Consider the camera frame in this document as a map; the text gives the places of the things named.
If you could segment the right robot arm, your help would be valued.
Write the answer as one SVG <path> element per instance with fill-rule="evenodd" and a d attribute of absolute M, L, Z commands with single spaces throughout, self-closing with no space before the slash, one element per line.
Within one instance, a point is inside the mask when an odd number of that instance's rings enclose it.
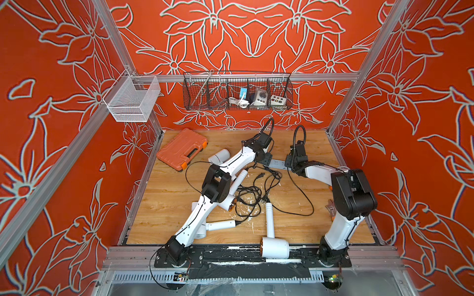
<path fill-rule="evenodd" d="M 303 141 L 290 146 L 285 165 L 294 174 L 332 188 L 336 214 L 330 230 L 320 240 L 318 260 L 328 267 L 339 264 L 348 254 L 357 227 L 378 206 L 365 173 L 310 161 Z"/>

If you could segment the white power strip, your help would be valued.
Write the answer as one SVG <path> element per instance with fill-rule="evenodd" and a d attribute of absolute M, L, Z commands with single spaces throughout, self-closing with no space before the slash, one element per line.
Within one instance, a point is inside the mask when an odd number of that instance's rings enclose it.
<path fill-rule="evenodd" d="M 270 161 L 269 168 L 276 169 L 276 170 L 286 170 L 287 169 L 284 160 L 276 160 L 276 159 L 272 159 Z"/>

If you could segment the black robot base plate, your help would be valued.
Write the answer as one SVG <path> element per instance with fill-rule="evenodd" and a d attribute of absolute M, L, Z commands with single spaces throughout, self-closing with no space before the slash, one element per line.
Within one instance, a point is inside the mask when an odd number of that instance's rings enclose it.
<path fill-rule="evenodd" d="M 175 263 L 168 252 L 160 248 L 153 255 L 151 264 L 155 268 L 181 268 L 191 266 L 201 268 L 206 264 L 241 265 L 245 263 L 295 263 L 305 268 L 349 268 L 352 266 L 348 253 L 344 253 L 332 263 L 324 263 L 319 256 L 318 245 L 291 245 L 288 259 L 265 259 L 260 254 L 257 244 L 221 245 L 198 244 L 185 250 L 178 263 Z"/>

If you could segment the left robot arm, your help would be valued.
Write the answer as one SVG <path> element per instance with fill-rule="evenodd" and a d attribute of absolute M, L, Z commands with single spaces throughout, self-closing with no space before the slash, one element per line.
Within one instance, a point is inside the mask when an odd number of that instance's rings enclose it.
<path fill-rule="evenodd" d="M 252 138 L 243 141 L 240 151 L 223 164 L 212 164 L 206 173 L 200 197 L 195 209 L 183 226 L 167 241 L 164 246 L 169 259 L 175 265 L 186 261 L 187 253 L 195 240 L 198 228 L 215 209 L 230 195 L 232 178 L 244 167 L 253 162 L 262 162 L 272 141 L 270 134 L 259 132 Z"/>

